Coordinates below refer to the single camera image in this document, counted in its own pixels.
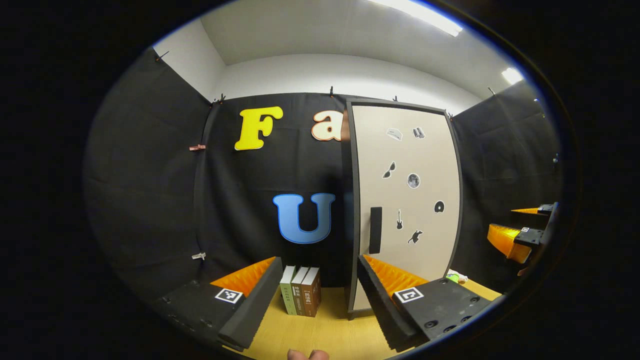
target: green object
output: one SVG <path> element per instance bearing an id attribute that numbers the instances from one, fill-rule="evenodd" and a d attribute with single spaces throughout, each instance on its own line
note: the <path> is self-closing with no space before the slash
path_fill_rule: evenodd
<path id="1" fill-rule="evenodd" d="M 287 266 L 282 274 L 282 280 L 280 280 L 280 292 L 282 292 L 284 306 L 289 315 L 297 315 L 296 304 L 293 302 L 293 292 L 291 289 L 291 279 L 294 276 L 294 272 L 296 272 L 295 266 Z"/>
<path id="2" fill-rule="evenodd" d="M 449 274 L 447 275 L 447 278 L 451 281 L 454 281 L 456 284 L 458 283 L 458 279 L 460 279 L 460 276 L 456 275 L 456 274 Z"/>

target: letter cutout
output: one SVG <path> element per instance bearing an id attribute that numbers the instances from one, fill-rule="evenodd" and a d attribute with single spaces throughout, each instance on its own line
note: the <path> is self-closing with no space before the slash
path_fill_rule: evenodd
<path id="1" fill-rule="evenodd" d="M 311 244 L 324 240 L 331 232 L 331 203 L 335 200 L 332 193 L 316 193 L 311 195 L 311 202 L 317 205 L 318 227 L 313 231 L 300 229 L 298 207 L 304 198 L 296 194 L 283 194 L 273 197 L 278 207 L 278 226 L 280 234 L 298 244 Z"/>
<path id="2" fill-rule="evenodd" d="M 258 131 L 262 131 L 263 136 L 269 136 L 273 129 L 273 118 L 282 118 L 282 109 L 279 106 L 270 108 L 246 109 L 240 111 L 242 116 L 242 130 L 240 130 L 240 140 L 236 142 L 236 150 L 255 150 L 264 145 L 264 141 L 258 138 Z"/>
<path id="3" fill-rule="evenodd" d="M 311 128 L 311 135 L 316 140 L 329 141 L 336 139 L 340 141 L 340 130 L 342 129 L 342 113 L 334 110 L 320 111 L 314 115 L 314 121 L 317 122 Z"/>

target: blue letter u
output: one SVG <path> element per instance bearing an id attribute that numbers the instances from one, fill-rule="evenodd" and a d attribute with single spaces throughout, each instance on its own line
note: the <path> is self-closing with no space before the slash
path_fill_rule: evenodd
<path id="1" fill-rule="evenodd" d="M 278 207 L 278 225 L 280 234 L 292 243 L 317 243 L 329 235 L 331 231 L 331 203 L 335 200 L 332 193 L 316 193 L 311 195 L 311 202 L 317 205 L 318 227 L 313 231 L 300 229 L 298 206 L 304 201 L 296 194 L 283 194 L 273 197 Z"/>

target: brown book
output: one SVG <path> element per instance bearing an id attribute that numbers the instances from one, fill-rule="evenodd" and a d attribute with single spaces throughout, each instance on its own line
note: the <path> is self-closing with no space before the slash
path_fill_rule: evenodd
<path id="1" fill-rule="evenodd" d="M 305 279 L 305 275 L 309 268 L 301 267 L 296 276 L 291 281 L 291 292 L 293 292 L 293 302 L 296 304 L 296 313 L 298 315 L 305 314 L 305 305 L 302 298 L 301 283 Z"/>
<path id="2" fill-rule="evenodd" d="M 305 316 L 316 317 L 320 301 L 320 268 L 310 268 L 302 280 L 302 297 L 305 305 Z"/>

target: white ceiling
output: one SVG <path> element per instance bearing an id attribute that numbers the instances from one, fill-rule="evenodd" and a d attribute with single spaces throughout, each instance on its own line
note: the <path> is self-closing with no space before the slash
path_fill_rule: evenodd
<path id="1" fill-rule="evenodd" d="M 237 0 L 202 18 L 227 64 L 286 54 L 346 54 L 397 63 L 486 99 L 513 66 L 459 24 L 457 36 L 366 0 Z"/>

